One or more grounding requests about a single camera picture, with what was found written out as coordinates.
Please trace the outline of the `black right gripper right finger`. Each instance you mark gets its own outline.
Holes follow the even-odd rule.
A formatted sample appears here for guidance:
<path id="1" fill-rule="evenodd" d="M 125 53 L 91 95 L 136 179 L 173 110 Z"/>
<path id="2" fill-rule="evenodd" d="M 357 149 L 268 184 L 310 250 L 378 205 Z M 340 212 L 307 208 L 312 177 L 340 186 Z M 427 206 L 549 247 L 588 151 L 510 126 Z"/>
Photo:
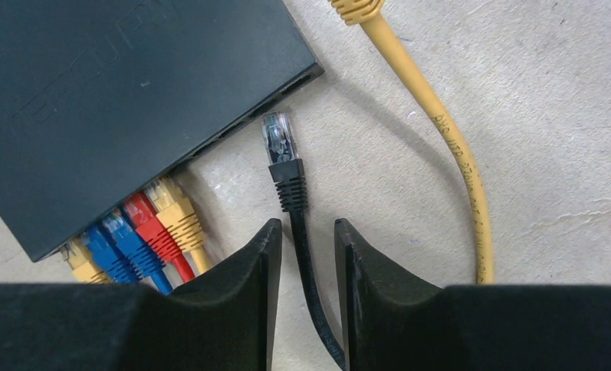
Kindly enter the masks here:
<path id="1" fill-rule="evenodd" d="M 611 286 L 439 288 L 334 226 L 350 370 L 611 370 Z"/>

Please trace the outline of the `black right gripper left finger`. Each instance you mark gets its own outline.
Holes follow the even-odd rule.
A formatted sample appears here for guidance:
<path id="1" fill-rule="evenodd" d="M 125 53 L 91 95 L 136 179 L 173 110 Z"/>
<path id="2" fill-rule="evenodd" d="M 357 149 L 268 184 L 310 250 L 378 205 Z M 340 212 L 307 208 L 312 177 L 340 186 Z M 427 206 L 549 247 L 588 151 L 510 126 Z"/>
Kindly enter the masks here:
<path id="1" fill-rule="evenodd" d="M 282 262 L 270 219 L 161 294 L 145 284 L 0 284 L 0 370 L 269 370 Z"/>

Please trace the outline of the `black network switch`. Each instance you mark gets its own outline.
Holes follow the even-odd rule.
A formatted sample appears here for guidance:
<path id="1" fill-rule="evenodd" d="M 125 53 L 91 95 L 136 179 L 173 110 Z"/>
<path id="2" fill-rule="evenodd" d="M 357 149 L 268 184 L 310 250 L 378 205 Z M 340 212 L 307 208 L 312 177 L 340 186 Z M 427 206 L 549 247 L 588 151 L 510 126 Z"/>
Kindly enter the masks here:
<path id="1" fill-rule="evenodd" d="M 322 73 L 282 1 L 0 1 L 0 217 L 42 260 Z"/>

